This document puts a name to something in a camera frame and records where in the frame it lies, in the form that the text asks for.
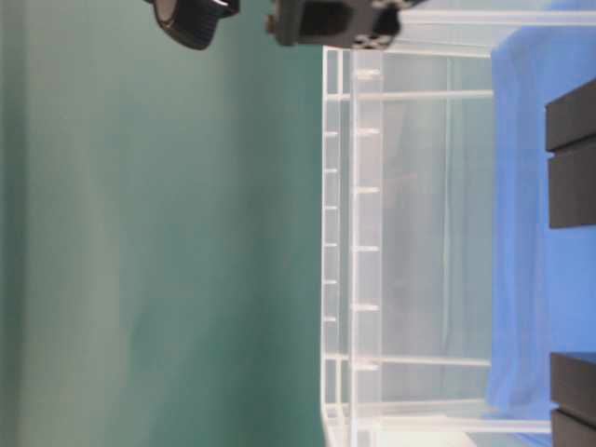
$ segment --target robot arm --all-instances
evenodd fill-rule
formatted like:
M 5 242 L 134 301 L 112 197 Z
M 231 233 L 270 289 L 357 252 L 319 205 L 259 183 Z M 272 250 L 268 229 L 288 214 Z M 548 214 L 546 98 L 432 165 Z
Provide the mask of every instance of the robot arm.
M 240 0 L 145 0 L 176 42 L 206 49 L 219 20 L 236 15 Z M 274 0 L 265 29 L 283 46 L 327 45 L 385 49 L 400 32 L 399 13 L 425 0 Z

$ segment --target clear acrylic box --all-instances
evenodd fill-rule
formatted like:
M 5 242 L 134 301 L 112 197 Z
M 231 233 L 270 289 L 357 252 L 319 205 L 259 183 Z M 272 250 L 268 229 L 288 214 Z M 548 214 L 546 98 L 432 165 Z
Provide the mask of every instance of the clear acrylic box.
M 401 15 L 386 52 L 325 48 L 328 445 L 548 442 L 547 417 L 508 417 L 486 399 L 499 343 L 491 55 L 522 27 L 594 26 L 593 5 L 429 0 Z

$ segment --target green backdrop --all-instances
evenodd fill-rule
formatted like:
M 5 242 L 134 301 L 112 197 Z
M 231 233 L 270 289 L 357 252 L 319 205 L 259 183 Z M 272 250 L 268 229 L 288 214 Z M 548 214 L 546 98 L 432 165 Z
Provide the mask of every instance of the green backdrop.
M 319 446 L 320 49 L 0 0 L 3 445 Z

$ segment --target black block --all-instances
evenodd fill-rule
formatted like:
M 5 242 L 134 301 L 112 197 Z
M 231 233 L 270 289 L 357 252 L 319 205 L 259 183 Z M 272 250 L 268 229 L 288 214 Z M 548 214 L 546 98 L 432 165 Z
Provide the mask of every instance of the black block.
M 561 411 L 596 427 L 596 353 L 551 354 L 550 397 Z
M 596 224 L 596 80 L 547 105 L 547 150 L 550 227 Z
M 553 447 L 594 447 L 596 430 L 560 411 L 551 413 Z
M 596 224 L 596 142 L 549 160 L 549 217 L 551 228 Z
M 596 134 L 596 79 L 547 105 L 547 150 Z

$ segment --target blue cloth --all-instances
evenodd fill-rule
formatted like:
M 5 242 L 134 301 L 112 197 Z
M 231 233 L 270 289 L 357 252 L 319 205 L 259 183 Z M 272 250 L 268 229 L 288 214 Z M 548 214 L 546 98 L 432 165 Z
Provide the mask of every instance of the blue cloth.
M 596 9 L 596 1 L 553 8 Z M 551 351 L 596 351 L 596 226 L 549 229 L 545 151 L 545 105 L 595 77 L 594 28 L 526 28 L 493 53 L 494 336 L 487 400 L 506 417 L 549 418 Z M 532 443 L 550 439 L 532 437 Z

